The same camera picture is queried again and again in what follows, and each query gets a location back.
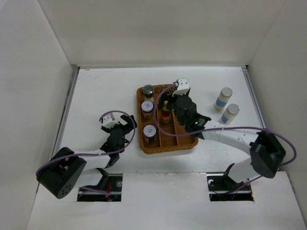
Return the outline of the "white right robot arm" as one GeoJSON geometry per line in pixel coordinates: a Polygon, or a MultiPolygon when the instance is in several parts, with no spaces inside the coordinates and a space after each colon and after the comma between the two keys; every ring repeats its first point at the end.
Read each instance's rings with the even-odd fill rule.
{"type": "Polygon", "coordinates": [[[222,182],[225,188],[235,189],[245,179],[274,178],[286,154],[279,136],[258,127],[227,127],[197,112],[196,104],[186,94],[163,93],[157,97],[155,107],[174,112],[184,136],[219,142],[246,153],[249,158],[231,163],[222,182]]]}

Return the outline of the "red ketchup bottle yellow cap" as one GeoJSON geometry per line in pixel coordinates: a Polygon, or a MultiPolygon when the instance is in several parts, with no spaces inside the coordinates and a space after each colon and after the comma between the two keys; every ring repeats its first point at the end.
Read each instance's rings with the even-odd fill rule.
{"type": "Polygon", "coordinates": [[[172,112],[171,110],[167,107],[168,101],[164,101],[164,105],[161,111],[161,120],[162,123],[168,124],[171,121],[172,117],[172,112]]]}

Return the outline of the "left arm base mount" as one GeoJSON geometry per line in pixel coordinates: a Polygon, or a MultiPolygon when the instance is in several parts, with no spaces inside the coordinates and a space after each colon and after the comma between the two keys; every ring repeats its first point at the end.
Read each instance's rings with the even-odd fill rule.
{"type": "Polygon", "coordinates": [[[78,179],[78,202],[120,202],[123,174],[97,168],[85,171],[78,179]]]}

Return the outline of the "clear-cap salt grinder bottle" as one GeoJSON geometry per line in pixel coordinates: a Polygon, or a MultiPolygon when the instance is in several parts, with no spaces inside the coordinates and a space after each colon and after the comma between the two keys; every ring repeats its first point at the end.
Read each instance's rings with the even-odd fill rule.
{"type": "Polygon", "coordinates": [[[152,85],[145,85],[142,88],[143,100],[154,103],[154,87],[152,85]]]}

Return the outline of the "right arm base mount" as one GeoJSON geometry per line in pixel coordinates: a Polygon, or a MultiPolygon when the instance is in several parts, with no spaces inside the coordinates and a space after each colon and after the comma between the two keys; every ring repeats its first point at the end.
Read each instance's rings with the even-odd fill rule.
{"type": "Polygon", "coordinates": [[[209,172],[207,185],[212,202],[254,201],[249,179],[236,183],[223,172],[209,172]]]}

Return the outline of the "white-lid brown spice jar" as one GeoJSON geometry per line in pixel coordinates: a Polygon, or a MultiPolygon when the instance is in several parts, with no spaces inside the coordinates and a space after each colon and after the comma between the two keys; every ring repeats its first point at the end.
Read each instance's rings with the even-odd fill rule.
{"type": "Polygon", "coordinates": [[[154,143],[154,139],[155,139],[155,135],[156,135],[156,128],[153,125],[146,125],[143,128],[143,139],[145,141],[145,143],[154,143]]]}

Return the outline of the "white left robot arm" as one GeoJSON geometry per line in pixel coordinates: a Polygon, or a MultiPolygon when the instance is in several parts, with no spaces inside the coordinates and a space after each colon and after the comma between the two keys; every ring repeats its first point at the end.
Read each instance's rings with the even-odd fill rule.
{"type": "Polygon", "coordinates": [[[54,157],[36,171],[37,181],[57,199],[64,198],[78,187],[84,193],[98,193],[109,196],[106,191],[108,173],[120,158],[120,154],[132,142],[125,136],[135,134],[137,123],[133,115],[122,113],[122,124],[116,121],[113,111],[103,114],[99,121],[101,129],[109,136],[101,148],[95,151],[76,153],[68,147],[61,148],[54,157]]]}

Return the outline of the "orange-label spice jar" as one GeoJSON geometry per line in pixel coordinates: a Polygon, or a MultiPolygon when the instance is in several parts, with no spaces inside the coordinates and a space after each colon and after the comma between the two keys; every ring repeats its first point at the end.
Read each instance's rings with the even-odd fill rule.
{"type": "Polygon", "coordinates": [[[141,104],[142,115],[144,119],[149,119],[153,115],[153,103],[150,101],[144,101],[141,104]]]}

